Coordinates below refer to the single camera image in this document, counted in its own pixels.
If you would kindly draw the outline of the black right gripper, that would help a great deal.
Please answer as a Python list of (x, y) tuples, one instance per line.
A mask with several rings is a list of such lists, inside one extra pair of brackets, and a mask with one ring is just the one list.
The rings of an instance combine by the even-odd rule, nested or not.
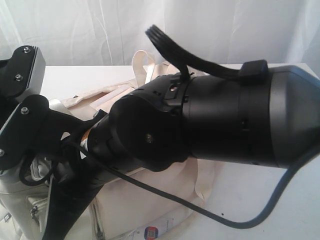
[(108, 114), (99, 110), (90, 120), (50, 110), (48, 124), (55, 135), (70, 135), (57, 144), (58, 163), (50, 183), (44, 240), (63, 240), (103, 185), (117, 176), (105, 167), (114, 160)]

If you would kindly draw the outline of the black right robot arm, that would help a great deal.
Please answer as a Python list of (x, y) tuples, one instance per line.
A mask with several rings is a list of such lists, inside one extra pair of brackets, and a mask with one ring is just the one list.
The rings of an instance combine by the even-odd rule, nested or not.
[[(225, 226), (250, 229), (272, 212), (296, 172), (320, 152), (320, 81), (294, 66), (243, 64), (236, 76), (164, 75), (74, 125), (70, 168), (52, 181), (43, 238), (62, 240), (103, 184), (120, 177)], [(188, 157), (284, 168), (264, 209), (235, 222), (126, 176), (161, 172)]]

